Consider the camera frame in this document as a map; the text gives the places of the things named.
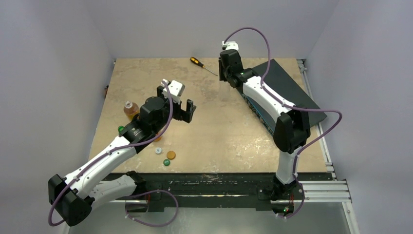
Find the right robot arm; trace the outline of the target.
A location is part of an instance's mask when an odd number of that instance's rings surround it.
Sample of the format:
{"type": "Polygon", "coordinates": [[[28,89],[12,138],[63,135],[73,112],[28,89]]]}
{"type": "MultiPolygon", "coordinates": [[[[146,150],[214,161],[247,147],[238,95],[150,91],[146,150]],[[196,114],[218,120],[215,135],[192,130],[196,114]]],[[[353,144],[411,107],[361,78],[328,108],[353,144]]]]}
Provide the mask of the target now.
{"type": "Polygon", "coordinates": [[[263,83],[257,72],[244,68],[237,50],[223,50],[219,67],[221,81],[255,101],[274,120],[273,140],[280,154],[272,195],[286,198],[296,185],[300,150],[311,135],[308,113],[295,110],[294,104],[263,83]]]}

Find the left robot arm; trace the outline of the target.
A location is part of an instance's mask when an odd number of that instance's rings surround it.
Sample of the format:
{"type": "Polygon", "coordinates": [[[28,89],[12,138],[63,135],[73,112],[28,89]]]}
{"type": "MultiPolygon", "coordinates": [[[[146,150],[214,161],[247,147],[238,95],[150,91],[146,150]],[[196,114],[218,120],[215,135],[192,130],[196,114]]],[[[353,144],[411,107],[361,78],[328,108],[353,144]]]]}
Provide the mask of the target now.
{"type": "Polygon", "coordinates": [[[190,123],[196,106],[187,100],[181,108],[185,86],[175,80],[163,80],[157,95],[148,98],[130,123],[118,129],[118,135],[97,156],[66,176],[54,175],[48,181],[51,208],[48,224],[55,226],[54,212],[61,222],[75,226],[92,210],[118,198],[150,199],[151,191],[137,172],[127,172],[107,181],[106,177],[124,161],[140,153],[160,138],[173,119],[190,123]]]}

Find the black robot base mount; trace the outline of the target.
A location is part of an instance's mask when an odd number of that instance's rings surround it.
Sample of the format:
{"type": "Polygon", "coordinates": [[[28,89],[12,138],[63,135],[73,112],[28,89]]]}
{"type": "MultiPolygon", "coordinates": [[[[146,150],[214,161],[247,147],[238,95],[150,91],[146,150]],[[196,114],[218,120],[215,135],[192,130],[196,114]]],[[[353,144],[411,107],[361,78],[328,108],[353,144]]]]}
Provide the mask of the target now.
{"type": "Polygon", "coordinates": [[[305,184],[329,181],[327,173],[300,173],[300,183],[273,196],[275,173],[133,173],[133,198],[125,196],[129,213],[163,212],[165,208],[253,208],[289,215],[305,200],[305,184]]]}

